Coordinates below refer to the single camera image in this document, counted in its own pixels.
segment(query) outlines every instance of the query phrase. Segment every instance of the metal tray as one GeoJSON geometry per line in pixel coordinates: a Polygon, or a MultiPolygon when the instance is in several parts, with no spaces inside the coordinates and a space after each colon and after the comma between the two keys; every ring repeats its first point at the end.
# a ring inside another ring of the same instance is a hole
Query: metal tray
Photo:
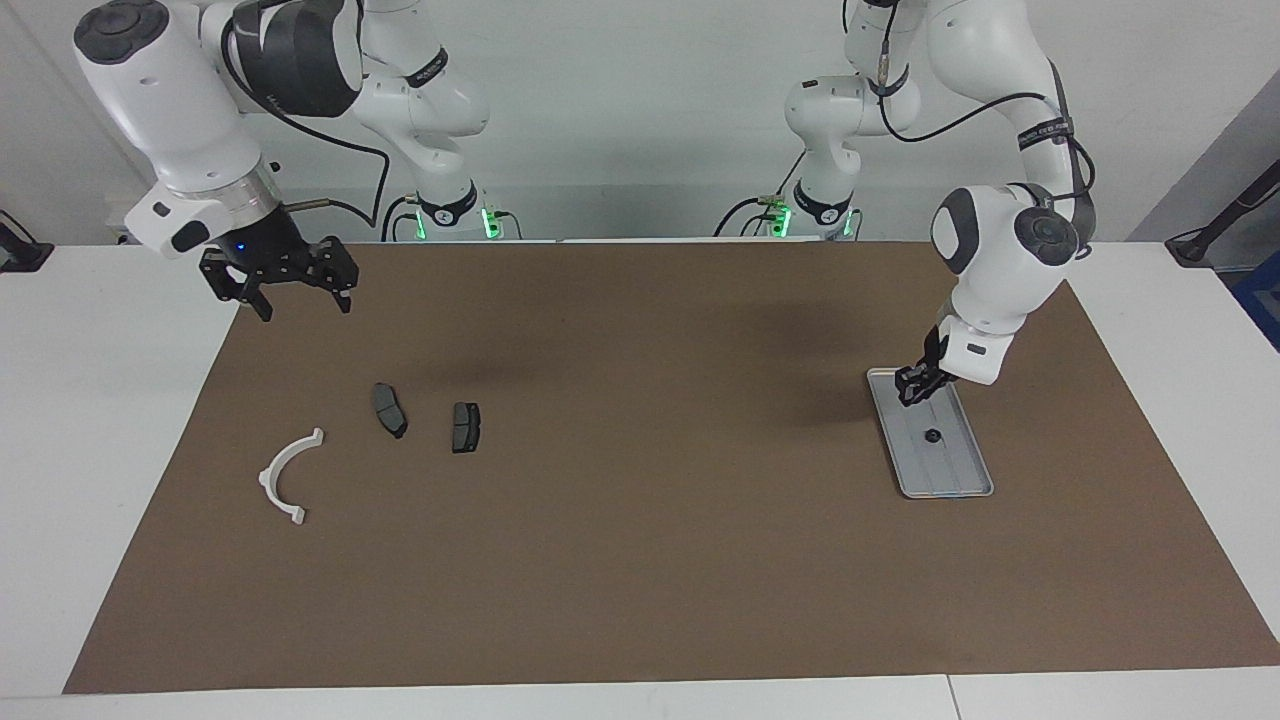
{"type": "Polygon", "coordinates": [[[913,500],[988,497],[996,487],[954,384],[902,407],[892,369],[867,373],[902,495],[913,500]]]}

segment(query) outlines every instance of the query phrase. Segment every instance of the white plastic part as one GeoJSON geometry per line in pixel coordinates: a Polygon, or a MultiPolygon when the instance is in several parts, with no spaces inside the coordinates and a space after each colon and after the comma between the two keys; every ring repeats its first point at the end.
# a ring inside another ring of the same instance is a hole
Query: white plastic part
{"type": "Polygon", "coordinates": [[[347,87],[360,91],[365,77],[365,64],[360,53],[360,5],[347,0],[333,23],[334,54],[338,56],[338,69],[347,87]]]}
{"type": "Polygon", "coordinates": [[[271,505],[288,514],[294,525],[302,524],[307,516],[307,511],[297,505],[288,505],[280,500],[278,487],[280,482],[280,471],[284,470],[284,466],[288,465],[291,460],[307,450],[320,447],[323,443],[324,430],[316,428],[310,437],[305,437],[282,450],[280,454],[275,456],[275,460],[271,460],[271,464],[268,465],[266,470],[262,470],[257,475],[257,483],[266,491],[266,498],[271,501],[271,505]]]}
{"type": "MultiPolygon", "coordinates": [[[[849,35],[845,37],[845,58],[864,77],[876,79],[879,70],[881,44],[884,41],[884,26],[888,24],[891,10],[860,0],[855,0],[854,4],[856,8],[849,18],[849,35]]],[[[902,77],[923,17],[924,0],[902,0],[899,5],[897,15],[893,18],[893,33],[890,36],[888,85],[902,77]]]]}
{"type": "Polygon", "coordinates": [[[174,192],[225,187],[253,172],[261,156],[236,102],[187,22],[170,18],[151,45],[116,65],[99,65],[77,49],[84,77],[156,177],[174,192]]]}
{"type": "Polygon", "coordinates": [[[938,214],[933,217],[931,237],[933,238],[933,249],[943,260],[950,261],[960,251],[960,234],[956,231],[955,218],[946,208],[940,209],[938,214]]]}
{"type": "Polygon", "coordinates": [[[209,240],[212,240],[234,229],[236,218],[230,209],[216,200],[178,197],[164,183],[156,183],[151,192],[124,215],[129,233],[169,260],[182,255],[173,246],[173,238],[188,223],[204,224],[209,240]]]}
{"type": "Polygon", "coordinates": [[[987,334],[955,315],[947,315],[938,323],[938,337],[946,341],[946,352],[938,368],[984,386],[995,384],[1000,378],[1005,355],[1014,343],[1012,334],[987,334]]]}
{"type": "Polygon", "coordinates": [[[365,0],[365,56],[404,77],[422,69],[440,51],[440,41],[421,0],[365,0]]]}

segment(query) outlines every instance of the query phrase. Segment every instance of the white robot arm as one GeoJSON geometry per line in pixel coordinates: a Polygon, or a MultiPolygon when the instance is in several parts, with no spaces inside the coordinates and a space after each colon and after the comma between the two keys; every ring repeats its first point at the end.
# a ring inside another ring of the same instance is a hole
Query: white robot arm
{"type": "MultiPolygon", "coordinates": [[[[831,168],[841,168],[841,155],[852,167],[847,158],[856,152],[847,142],[855,136],[916,142],[955,127],[918,138],[901,135],[920,106],[902,60],[920,27],[942,83],[983,109],[1000,109],[1018,131],[1028,182],[956,190],[936,214],[933,245],[959,284],[925,341],[924,357],[899,372],[905,405],[928,400],[956,378],[996,382],[1014,333],[1057,290],[1096,227],[1092,160],[1075,141],[1061,79],[1036,41],[1024,0],[859,1],[846,55],[860,72],[801,83],[787,105],[809,150],[792,190],[795,204],[804,209],[809,197],[833,202],[851,193],[856,172],[831,168]],[[851,91],[828,90],[837,83],[851,91]],[[803,122],[808,118],[818,119],[803,122]],[[1082,159],[1091,167],[1088,183],[1082,159]]],[[[831,218],[814,220],[827,227],[841,219],[823,223],[831,218]]]]}
{"type": "Polygon", "coordinates": [[[159,178],[125,224],[166,258],[212,241],[200,266],[214,293],[264,320],[273,283],[320,287],[349,311],[360,269],[338,238],[302,240],[188,20],[155,0],[111,0],[76,27],[81,69],[159,178]]]}
{"type": "MultiPolygon", "coordinates": [[[[337,238],[301,238],[242,109],[284,119],[353,109],[412,165],[429,225],[493,234],[452,140],[483,131],[489,106],[449,67],[421,0],[111,0],[83,17],[76,50],[102,105],[156,170],[159,182],[125,218],[131,232],[169,258],[212,241],[201,269],[214,292],[264,320],[271,310],[260,288],[280,282],[329,290],[346,311],[358,268],[337,238]]],[[[376,202],[361,215],[376,227],[376,202]]]]}

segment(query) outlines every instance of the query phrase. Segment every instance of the brown paper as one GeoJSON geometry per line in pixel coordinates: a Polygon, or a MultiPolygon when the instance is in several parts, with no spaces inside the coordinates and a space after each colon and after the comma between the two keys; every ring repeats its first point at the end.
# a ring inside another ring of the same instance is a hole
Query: brown paper
{"type": "Polygon", "coordinates": [[[353,254],[352,315],[237,318],[67,692],[1280,665],[1068,288],[961,388],[995,497],[908,501],[865,373],[925,246],[353,254]]]}

